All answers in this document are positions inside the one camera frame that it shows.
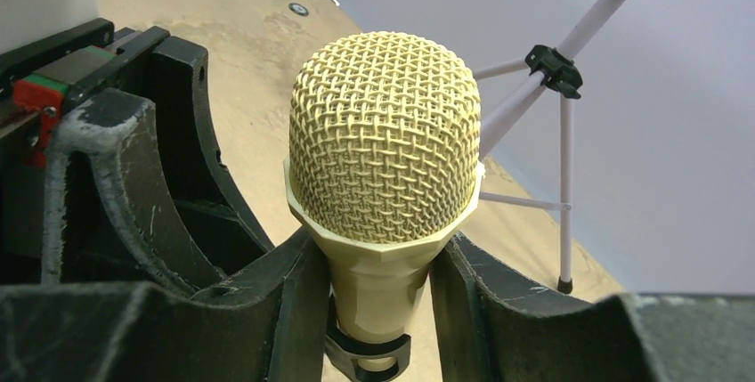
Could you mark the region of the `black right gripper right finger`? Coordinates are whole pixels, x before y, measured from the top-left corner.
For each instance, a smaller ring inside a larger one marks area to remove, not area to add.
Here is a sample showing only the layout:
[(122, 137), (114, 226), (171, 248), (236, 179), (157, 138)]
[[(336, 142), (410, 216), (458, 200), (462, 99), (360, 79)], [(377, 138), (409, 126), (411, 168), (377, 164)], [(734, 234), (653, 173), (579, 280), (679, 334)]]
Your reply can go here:
[(751, 381), (754, 300), (622, 293), (594, 304), (455, 236), (430, 269), (446, 381)]

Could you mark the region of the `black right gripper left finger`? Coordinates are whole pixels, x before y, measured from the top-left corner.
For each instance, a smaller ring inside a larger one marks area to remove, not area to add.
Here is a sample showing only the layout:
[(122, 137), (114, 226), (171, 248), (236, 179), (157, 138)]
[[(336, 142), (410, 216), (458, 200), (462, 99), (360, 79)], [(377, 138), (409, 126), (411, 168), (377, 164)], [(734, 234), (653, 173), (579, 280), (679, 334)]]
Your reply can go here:
[(303, 231), (189, 299), (150, 282), (7, 286), (1, 378), (317, 381), (328, 309), (328, 266)]

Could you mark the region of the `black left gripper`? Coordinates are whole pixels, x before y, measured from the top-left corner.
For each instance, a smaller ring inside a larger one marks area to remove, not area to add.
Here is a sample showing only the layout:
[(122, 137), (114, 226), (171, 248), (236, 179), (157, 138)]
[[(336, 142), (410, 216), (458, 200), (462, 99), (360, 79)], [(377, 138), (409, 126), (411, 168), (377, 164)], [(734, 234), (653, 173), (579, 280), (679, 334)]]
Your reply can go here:
[(191, 296), (273, 248), (222, 161), (206, 48), (98, 19), (20, 55), (4, 69), (2, 283)]

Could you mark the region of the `black desktop microphone stand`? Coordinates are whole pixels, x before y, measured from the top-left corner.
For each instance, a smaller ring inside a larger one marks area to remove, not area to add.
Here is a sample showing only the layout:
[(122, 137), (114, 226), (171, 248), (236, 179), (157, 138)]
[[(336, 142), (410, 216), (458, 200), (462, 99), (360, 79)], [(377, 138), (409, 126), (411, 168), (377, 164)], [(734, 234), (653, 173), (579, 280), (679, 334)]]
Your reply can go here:
[(411, 342), (408, 334), (381, 344), (350, 337), (338, 326), (335, 297), (330, 295), (324, 352), (330, 363), (350, 381), (395, 380), (410, 365)]

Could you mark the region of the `cream yellow microphone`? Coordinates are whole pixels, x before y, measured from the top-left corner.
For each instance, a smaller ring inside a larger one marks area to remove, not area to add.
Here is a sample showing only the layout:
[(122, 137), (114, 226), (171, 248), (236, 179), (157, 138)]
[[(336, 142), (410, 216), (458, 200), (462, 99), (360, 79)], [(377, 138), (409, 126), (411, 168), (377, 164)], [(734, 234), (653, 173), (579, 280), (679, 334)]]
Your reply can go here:
[(477, 207), (480, 142), (473, 73), (432, 40), (361, 32), (304, 63), (287, 201), (328, 259), (345, 334), (370, 344), (408, 334), (430, 264)]

